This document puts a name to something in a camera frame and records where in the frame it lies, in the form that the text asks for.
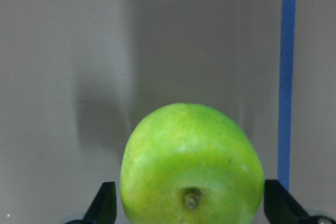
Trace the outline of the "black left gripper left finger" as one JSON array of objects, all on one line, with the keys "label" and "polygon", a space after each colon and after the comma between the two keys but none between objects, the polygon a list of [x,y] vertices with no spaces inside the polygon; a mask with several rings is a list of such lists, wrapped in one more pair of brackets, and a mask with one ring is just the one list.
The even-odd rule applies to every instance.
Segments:
[{"label": "black left gripper left finger", "polygon": [[82,223],[114,224],[117,217],[115,182],[104,182],[99,188]]}]

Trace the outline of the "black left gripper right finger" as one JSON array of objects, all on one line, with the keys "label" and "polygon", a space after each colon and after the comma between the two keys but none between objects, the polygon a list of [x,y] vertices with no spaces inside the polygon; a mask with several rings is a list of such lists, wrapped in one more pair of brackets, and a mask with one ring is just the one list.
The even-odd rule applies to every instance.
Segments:
[{"label": "black left gripper right finger", "polygon": [[271,224],[302,223],[310,215],[276,179],[266,179],[264,214]]}]

